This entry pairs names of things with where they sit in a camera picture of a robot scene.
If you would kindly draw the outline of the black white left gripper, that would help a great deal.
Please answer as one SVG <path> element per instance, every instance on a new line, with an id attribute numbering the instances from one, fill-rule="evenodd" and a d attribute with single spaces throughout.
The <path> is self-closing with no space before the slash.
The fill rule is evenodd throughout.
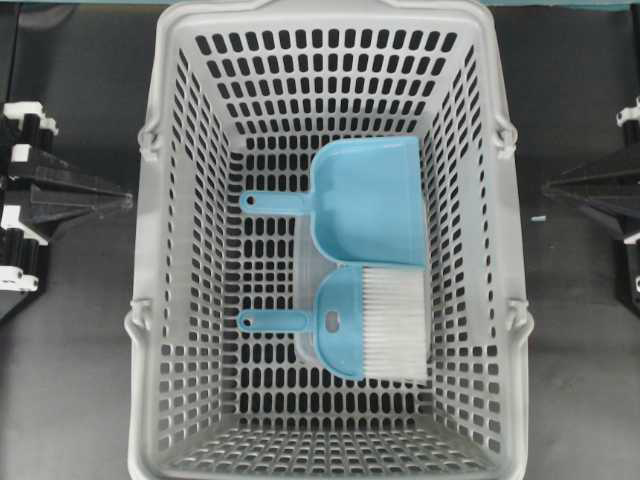
<path id="1" fill-rule="evenodd" d="M 1 289 L 36 292 L 48 239 L 35 220 L 129 210 L 133 195 L 49 154 L 56 121 L 39 101 L 1 106 Z"/>

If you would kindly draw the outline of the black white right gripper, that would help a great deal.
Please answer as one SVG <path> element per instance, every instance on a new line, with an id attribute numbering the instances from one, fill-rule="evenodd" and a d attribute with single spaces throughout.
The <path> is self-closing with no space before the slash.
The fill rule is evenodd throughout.
<path id="1" fill-rule="evenodd" d="M 632 305 L 639 304 L 639 98 L 616 115 L 629 158 L 604 158 L 546 182 L 544 195 L 600 223 L 625 246 Z"/>

